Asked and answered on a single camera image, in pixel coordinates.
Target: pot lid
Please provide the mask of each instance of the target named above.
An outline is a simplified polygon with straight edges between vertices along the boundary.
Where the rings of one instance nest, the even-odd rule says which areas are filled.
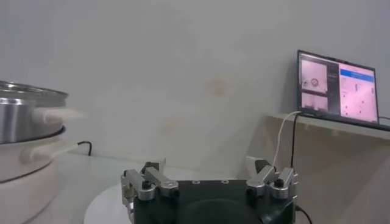
[[[67,93],[14,82],[0,81],[0,98],[64,100]]]

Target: laptop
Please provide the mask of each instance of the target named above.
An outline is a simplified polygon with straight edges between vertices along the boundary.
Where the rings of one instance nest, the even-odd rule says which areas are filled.
[[[375,69],[298,51],[298,110],[314,118],[390,130],[379,124]]]

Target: power cord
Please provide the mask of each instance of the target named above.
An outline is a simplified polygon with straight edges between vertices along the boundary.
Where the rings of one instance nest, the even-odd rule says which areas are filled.
[[[292,113],[287,114],[287,116],[285,116],[285,118],[283,119],[282,124],[280,125],[280,128],[279,128],[278,141],[277,141],[277,144],[276,144],[275,156],[274,156],[274,159],[272,160],[272,166],[275,166],[276,159],[277,159],[278,154],[279,154],[280,137],[281,137],[281,135],[282,135],[283,126],[285,125],[286,120],[287,120],[290,116],[292,116],[292,115],[294,115],[294,114],[299,114],[299,113],[301,113],[301,111],[294,111],[294,112],[292,112]]]
[[[88,144],[88,145],[90,145],[90,149],[88,150],[88,156],[91,156],[91,153],[92,153],[92,142],[90,142],[90,141],[81,141],[81,142],[77,143],[77,145],[81,145],[81,144]]]
[[[384,116],[379,116],[379,118],[381,119],[386,119],[386,120],[390,120],[390,117],[384,117]]]
[[[294,117],[294,123],[292,125],[292,143],[291,143],[291,159],[290,159],[290,167],[294,168],[294,152],[295,152],[295,129],[297,125],[297,119],[298,117],[303,114],[303,112],[297,113]]]
[[[313,221],[311,220],[310,215],[305,210],[303,210],[303,208],[301,208],[299,205],[296,205],[295,210],[298,212],[302,212],[306,216],[309,223],[313,224]]]

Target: metal gripper jaw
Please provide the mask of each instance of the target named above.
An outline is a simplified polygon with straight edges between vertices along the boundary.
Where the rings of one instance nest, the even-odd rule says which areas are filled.
[[[293,168],[276,171],[265,159],[247,156],[246,167],[251,179],[246,181],[247,193],[251,197],[261,197],[267,191],[276,199],[297,197],[298,174]]]

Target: white cable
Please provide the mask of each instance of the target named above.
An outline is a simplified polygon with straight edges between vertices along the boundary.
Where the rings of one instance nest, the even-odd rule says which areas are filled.
[[[282,135],[282,130],[283,130],[283,126],[285,125],[285,121],[292,115],[294,114],[297,114],[297,113],[300,113],[301,111],[294,111],[292,113],[289,113],[287,114],[287,116],[285,116],[285,118],[283,119],[282,121],[282,124],[280,125],[280,128],[279,128],[279,133],[278,133],[278,141],[277,141],[277,144],[276,144],[276,152],[275,152],[275,156],[274,156],[274,160],[272,160],[272,166],[275,166],[275,163],[276,163],[276,159],[278,157],[278,153],[279,153],[279,147],[280,147],[280,136]]]

